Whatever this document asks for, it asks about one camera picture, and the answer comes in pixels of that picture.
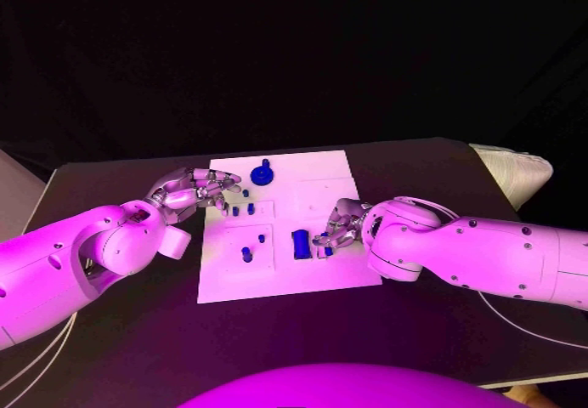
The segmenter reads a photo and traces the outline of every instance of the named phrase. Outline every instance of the cable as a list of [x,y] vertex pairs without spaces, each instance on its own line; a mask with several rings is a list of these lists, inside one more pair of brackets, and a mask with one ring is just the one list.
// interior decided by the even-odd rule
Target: cable
[[37,362],[44,358],[50,350],[53,349],[54,345],[58,343],[60,339],[64,337],[64,333],[68,330],[70,326],[74,324],[74,320],[77,319],[78,312],[70,317],[68,323],[66,324],[64,328],[61,329],[61,333],[55,337],[53,343],[47,346],[47,349],[41,353],[41,355],[31,361],[29,365],[21,370],[21,372],[12,377],[12,379],[0,386],[0,391],[11,385],[11,383],[28,372],[29,368],[37,364]]
[[556,338],[550,338],[547,336],[543,336],[541,334],[534,333],[532,331],[530,331],[528,329],[524,329],[524,327],[521,327],[517,323],[514,323],[505,316],[504,314],[496,310],[495,306],[491,304],[491,302],[488,301],[485,295],[482,292],[478,292],[481,294],[482,300],[485,300],[488,307],[494,310],[494,312],[499,315],[499,317],[512,325],[515,326],[519,330],[522,330],[527,334],[531,334],[535,337],[543,338],[544,340],[548,340],[550,342],[554,343],[560,343],[564,344],[567,346],[573,346],[573,347],[579,347],[580,349],[588,349],[588,346],[584,346],[583,344],[576,344],[576,343],[568,343],[568,342],[563,342],[561,340],[557,340]]
[[25,393],[31,390],[34,385],[38,383],[40,378],[44,376],[45,372],[50,370],[50,367],[53,366],[53,363],[55,362],[55,359],[58,358],[60,352],[63,351],[66,343],[68,342],[68,337],[70,337],[70,334],[71,334],[71,329],[74,328],[74,322],[77,321],[77,316],[78,316],[78,312],[71,316],[71,324],[70,324],[70,328],[68,328],[68,333],[66,333],[64,341],[61,342],[61,346],[58,348],[58,351],[55,352],[55,356],[53,357],[50,363],[47,364],[45,369],[41,371],[41,373],[37,376],[34,382],[29,384],[29,386],[25,388],[22,393],[17,396],[17,398],[11,401],[9,405],[5,408],[9,408],[11,406],[14,406],[15,402],[21,399],[21,397],[25,395]]

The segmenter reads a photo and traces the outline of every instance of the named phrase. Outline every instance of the robotic arm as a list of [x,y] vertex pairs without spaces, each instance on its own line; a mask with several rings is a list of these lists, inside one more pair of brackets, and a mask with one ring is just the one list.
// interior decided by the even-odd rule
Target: robotic arm
[[588,309],[586,232],[460,217],[411,197],[375,207],[341,199],[326,232],[313,243],[342,248],[361,241],[384,278],[417,281],[426,267],[466,289]]
[[228,214],[240,176],[181,168],[143,200],[99,207],[0,244],[0,350],[51,329],[156,253],[181,259],[191,235],[172,226],[198,207]]

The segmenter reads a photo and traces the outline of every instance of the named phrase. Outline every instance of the white board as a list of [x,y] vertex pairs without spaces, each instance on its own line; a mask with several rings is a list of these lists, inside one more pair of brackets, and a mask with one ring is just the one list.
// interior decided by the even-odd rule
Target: white board
[[[256,186],[250,174],[266,158],[274,181]],[[200,303],[383,284],[360,242],[325,259],[311,242],[313,258],[295,259],[292,232],[308,230],[313,239],[325,232],[338,199],[360,198],[344,150],[220,159],[211,168],[241,176],[250,197],[225,192],[231,207],[240,207],[238,217],[233,209],[227,218],[215,208],[207,209]],[[254,215],[247,211],[251,202]],[[254,255],[250,263],[243,260],[244,247]]]

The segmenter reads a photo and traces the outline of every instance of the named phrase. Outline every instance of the table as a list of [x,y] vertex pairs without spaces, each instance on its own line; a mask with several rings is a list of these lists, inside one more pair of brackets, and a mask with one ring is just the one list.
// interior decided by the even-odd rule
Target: table
[[[48,185],[34,230],[93,207],[145,197],[155,180],[210,160],[345,149],[362,199],[416,196],[460,215],[518,221],[475,150],[450,139],[416,139],[312,149],[139,161],[76,163]],[[260,371],[318,362],[362,362],[432,371],[488,387],[588,375],[588,351],[512,327],[475,291],[427,270],[417,282],[198,304],[204,212],[179,226],[192,233],[184,259],[158,256],[78,314],[50,372],[17,406],[175,406]],[[588,344],[573,308],[491,297],[527,329]],[[61,326],[9,348],[0,383],[31,362]],[[40,369],[0,394],[12,399]]]

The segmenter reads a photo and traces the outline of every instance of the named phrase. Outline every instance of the small blue part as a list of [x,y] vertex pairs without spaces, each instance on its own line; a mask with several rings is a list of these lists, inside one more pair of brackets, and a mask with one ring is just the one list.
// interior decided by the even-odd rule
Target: small blue part
[[251,253],[251,250],[249,249],[247,246],[241,249],[241,253],[243,253],[243,260],[246,262],[251,262],[254,260],[254,254]]
[[262,166],[251,171],[251,181],[256,185],[269,185],[274,180],[274,170],[270,168],[270,161],[264,159]]
[[311,253],[309,231],[299,229],[292,233],[292,239],[295,240],[295,259],[311,259],[313,254]]
[[329,257],[334,254],[334,248],[329,246],[325,247],[325,255]]

